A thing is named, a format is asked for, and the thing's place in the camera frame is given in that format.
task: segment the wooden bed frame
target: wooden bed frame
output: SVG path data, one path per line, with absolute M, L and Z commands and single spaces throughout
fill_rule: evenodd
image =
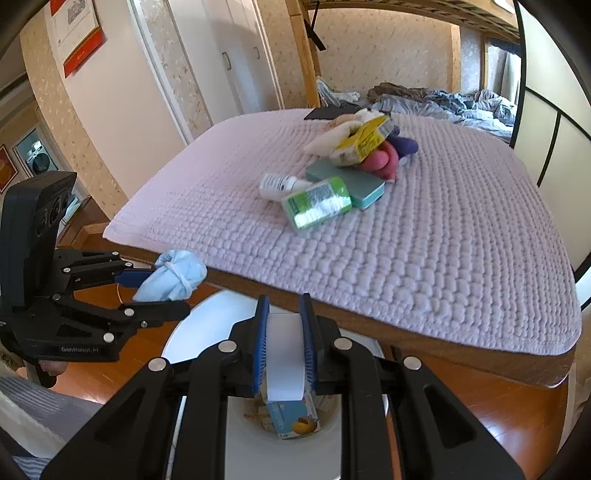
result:
M 471 28 L 482 33 L 483 44 L 489 37 L 514 43 L 519 42 L 517 17 L 492 0 L 319 0 L 318 8 L 375 8 L 406 12 L 443 20 L 453 25 Z M 316 45 L 308 39 L 304 20 L 310 23 L 308 10 L 316 8 L 316 0 L 285 0 L 294 33 L 295 46 L 301 64 L 309 107 L 320 106 L 316 76 L 320 75 L 320 61 Z M 452 28 L 452 68 L 450 89 L 459 90 L 461 75 L 460 31 Z
M 97 223 L 82 227 L 68 246 L 80 249 L 84 245 L 86 249 L 118 251 L 124 258 L 147 264 L 153 264 L 158 258 L 156 253 L 114 244 L 102 238 L 106 226 L 107 223 Z M 292 312 L 297 312 L 298 309 L 298 295 L 295 293 L 239 275 L 208 268 L 206 282 L 249 297 L 257 298 L 259 295 L 267 295 L 273 305 Z M 486 350 L 409 332 L 320 301 L 314 301 L 314 310 L 319 315 L 333 318 L 346 330 L 373 337 L 382 344 L 395 345 L 406 355 L 415 353 L 421 356 L 426 353 L 527 385 L 546 388 L 559 385 L 569 373 L 574 358 L 574 347 L 557 356 Z

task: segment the blue gripper pad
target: blue gripper pad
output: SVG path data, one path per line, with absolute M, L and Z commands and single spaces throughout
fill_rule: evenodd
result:
M 267 318 L 269 316 L 269 297 L 259 297 L 256 304 L 255 318 L 259 327 L 256 333 L 256 344 L 252 356 L 252 390 L 255 395 L 261 392 L 263 375 L 267 365 Z
M 310 326 L 309 317 L 310 313 L 306 308 L 303 296 L 300 296 L 299 309 L 302 326 L 304 329 L 304 360 L 306 362 L 306 380 L 310 384 L 312 392 L 314 392 L 316 390 L 316 385 L 318 384 L 316 350 L 314 349 L 314 342 L 312 340 L 312 329 Z
M 126 268 L 114 276 L 115 283 L 125 288 L 139 288 L 144 281 L 156 271 L 155 268 Z

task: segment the white bottle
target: white bottle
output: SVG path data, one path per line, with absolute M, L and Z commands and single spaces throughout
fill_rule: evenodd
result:
M 264 199 L 279 202 L 282 198 L 292 193 L 303 192 L 312 185 L 313 182 L 297 177 L 265 173 L 259 184 L 259 192 Z

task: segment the washing machine picture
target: washing machine picture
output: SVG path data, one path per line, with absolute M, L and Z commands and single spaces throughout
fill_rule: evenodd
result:
M 58 170 L 57 165 L 39 140 L 33 143 L 33 146 L 28 151 L 28 156 L 25 162 L 33 175 L 39 175 L 46 171 Z

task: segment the white door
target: white door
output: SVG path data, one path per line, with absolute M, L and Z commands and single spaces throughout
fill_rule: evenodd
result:
M 238 95 L 226 74 L 204 2 L 168 0 L 168 4 L 212 122 L 240 115 Z
M 280 107 L 277 88 L 254 4 L 252 0 L 226 0 L 226 2 L 240 33 L 260 111 L 277 110 Z
M 234 23 L 228 4 L 225 0 L 204 0 L 204 4 L 213 24 L 219 52 L 237 103 L 242 107 L 243 113 L 260 112 L 258 95 L 242 46 L 240 28 Z

